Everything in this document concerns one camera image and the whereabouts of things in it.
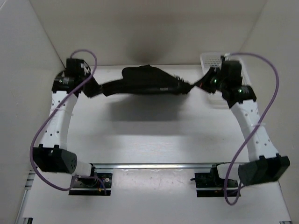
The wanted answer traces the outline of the black shorts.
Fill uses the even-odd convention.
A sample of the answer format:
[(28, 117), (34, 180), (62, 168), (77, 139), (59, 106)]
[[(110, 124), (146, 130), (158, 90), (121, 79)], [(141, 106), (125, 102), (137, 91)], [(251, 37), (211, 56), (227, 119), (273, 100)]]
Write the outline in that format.
[(106, 97), (114, 94), (187, 94), (194, 87), (184, 79), (171, 75), (151, 65), (126, 67), (122, 70), (122, 79), (101, 85), (100, 92)]

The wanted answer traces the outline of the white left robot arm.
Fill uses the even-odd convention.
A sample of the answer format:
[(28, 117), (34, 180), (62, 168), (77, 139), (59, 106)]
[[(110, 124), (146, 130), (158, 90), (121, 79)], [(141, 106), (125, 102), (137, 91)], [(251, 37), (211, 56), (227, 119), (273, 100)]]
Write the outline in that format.
[(98, 181), (92, 164), (81, 162), (75, 153), (67, 150), (67, 136), (74, 106), (81, 89), (63, 99), (84, 81), (84, 77), (56, 76), (52, 86), (50, 113), (55, 114), (42, 129), (43, 136), (33, 148), (33, 160), (43, 172), (64, 173), (82, 176), (82, 182), (92, 187)]

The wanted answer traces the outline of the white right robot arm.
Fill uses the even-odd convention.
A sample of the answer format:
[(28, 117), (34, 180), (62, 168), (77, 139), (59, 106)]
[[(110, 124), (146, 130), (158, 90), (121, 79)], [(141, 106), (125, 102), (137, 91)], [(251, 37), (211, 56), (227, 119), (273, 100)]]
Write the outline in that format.
[(238, 167), (238, 176), (245, 186), (276, 182), (289, 168), (290, 160), (281, 156), (271, 142), (257, 108), (256, 95), (249, 85), (242, 84), (241, 70), (232, 76), (211, 67), (195, 84), (208, 93), (219, 91), (236, 117), (247, 146), (249, 162)]

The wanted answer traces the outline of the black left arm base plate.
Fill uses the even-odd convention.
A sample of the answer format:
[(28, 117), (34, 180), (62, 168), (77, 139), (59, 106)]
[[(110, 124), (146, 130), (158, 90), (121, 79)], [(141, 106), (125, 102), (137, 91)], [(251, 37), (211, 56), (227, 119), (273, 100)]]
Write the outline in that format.
[(96, 179), (76, 178), (75, 184), (69, 190), (70, 196), (110, 196), (112, 191), (113, 173), (102, 171), (93, 165), (92, 177)]

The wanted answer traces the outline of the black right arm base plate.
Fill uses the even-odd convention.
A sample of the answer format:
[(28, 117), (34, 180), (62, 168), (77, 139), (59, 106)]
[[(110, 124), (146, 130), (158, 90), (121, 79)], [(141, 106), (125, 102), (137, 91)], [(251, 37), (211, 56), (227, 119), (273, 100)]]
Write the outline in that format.
[(197, 197), (224, 197), (224, 178), (219, 177), (217, 167), (226, 163), (213, 164), (209, 172), (194, 173), (190, 181), (195, 182)]

